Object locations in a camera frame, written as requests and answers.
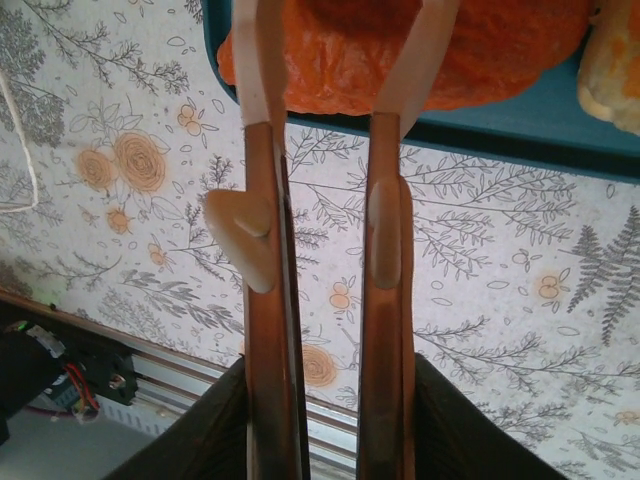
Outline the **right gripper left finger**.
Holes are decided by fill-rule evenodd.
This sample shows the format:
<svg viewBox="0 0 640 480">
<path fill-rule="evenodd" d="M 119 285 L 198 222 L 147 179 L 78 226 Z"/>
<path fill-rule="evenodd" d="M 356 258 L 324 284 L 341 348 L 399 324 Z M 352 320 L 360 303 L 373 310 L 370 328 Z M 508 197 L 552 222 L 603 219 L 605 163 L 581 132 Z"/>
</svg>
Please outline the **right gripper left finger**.
<svg viewBox="0 0 640 480">
<path fill-rule="evenodd" d="M 283 5 L 237 1 L 232 58 L 245 187 L 206 197 L 207 225 L 243 280 L 244 354 L 116 479 L 310 475 L 296 254 L 285 147 Z"/>
</svg>

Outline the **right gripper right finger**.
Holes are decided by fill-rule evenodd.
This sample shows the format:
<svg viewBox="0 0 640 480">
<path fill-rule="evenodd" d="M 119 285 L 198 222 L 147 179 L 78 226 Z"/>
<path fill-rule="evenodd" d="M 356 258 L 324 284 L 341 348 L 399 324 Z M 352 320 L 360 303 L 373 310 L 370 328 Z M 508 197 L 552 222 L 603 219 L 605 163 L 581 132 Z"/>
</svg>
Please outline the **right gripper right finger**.
<svg viewBox="0 0 640 480">
<path fill-rule="evenodd" d="M 413 207 L 400 172 L 459 5 L 422 3 L 373 106 L 366 186 L 357 475 L 549 479 L 550 465 L 492 423 L 413 341 Z"/>
</svg>

